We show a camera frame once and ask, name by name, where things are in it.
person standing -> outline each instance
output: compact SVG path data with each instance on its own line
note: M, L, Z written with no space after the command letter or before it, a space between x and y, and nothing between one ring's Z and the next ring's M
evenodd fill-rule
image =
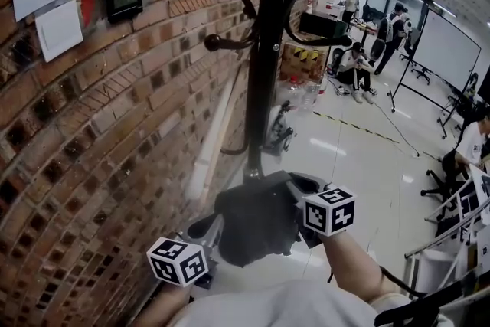
M397 3L390 16L381 21L377 37L386 42L386 47L384 49L383 58L381 59L379 66L377 66L374 75L381 74L384 66L386 66L391 59L395 50L398 49L401 41L406 35L404 28L405 23L402 18L404 9L405 7L401 3Z
M354 15L355 11L358 7L358 0L345 0L345 10L342 15L342 21L346 24L351 23L352 15Z

white cube with black pattern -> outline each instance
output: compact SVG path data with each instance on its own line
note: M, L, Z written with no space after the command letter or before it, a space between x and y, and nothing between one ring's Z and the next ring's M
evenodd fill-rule
M305 196L304 225L325 236L344 231L354 223L356 197L346 187L333 184L319 194Z
M185 287L208 272L200 245L160 237L146 256L155 276L174 285Z

white shirt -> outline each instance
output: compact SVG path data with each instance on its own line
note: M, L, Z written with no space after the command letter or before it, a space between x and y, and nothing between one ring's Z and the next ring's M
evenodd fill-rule
M471 123L465 128L462 139L456 151L473 165L480 163L485 134L480 133L478 122Z
M168 327L372 327L379 312L410 303L400 294L371 305L334 285L295 280L252 293L198 299ZM438 327L454 327L443 316Z
M338 72L343 73L344 71L354 68L357 65L359 59L362 59L362 64L364 66L369 67L369 63L361 55L359 55L357 59L354 59L354 57L352 56L352 49L344 52L344 54L342 55L342 59L340 60Z
M357 0L345 0L345 11L355 12Z

whiteboard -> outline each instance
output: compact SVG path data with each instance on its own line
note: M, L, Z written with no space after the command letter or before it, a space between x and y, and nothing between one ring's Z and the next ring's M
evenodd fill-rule
M451 22L429 10L413 61L463 91L481 48Z

whiteboard stand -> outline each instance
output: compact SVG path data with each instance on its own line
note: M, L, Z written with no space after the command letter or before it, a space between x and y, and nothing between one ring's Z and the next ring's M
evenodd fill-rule
M460 51L455 52L453 50L452 45L454 45L454 43L459 44L461 47ZM398 82L394 93L391 90L387 93L387 96L391 99L391 112L395 111L394 98L397 95L398 89L400 89L400 86L406 87L408 90L413 91L422 98L425 98L438 106L443 112L448 113L446 120L441 119L441 116L437 118L438 124L440 124L443 129L442 138L447 138L446 124L449 122L456 107L459 105L462 92L464 92L468 86L469 78L475 68L480 51L481 48L479 45L464 34L459 28L434 11L428 10L423 23L420 39L414 46L413 52L408 58L408 63L400 78L400 82ZM436 101L431 100L428 96L403 83L408 67L412 63L424 67L426 70L430 71L430 73L440 77L461 93L451 110L448 110Z

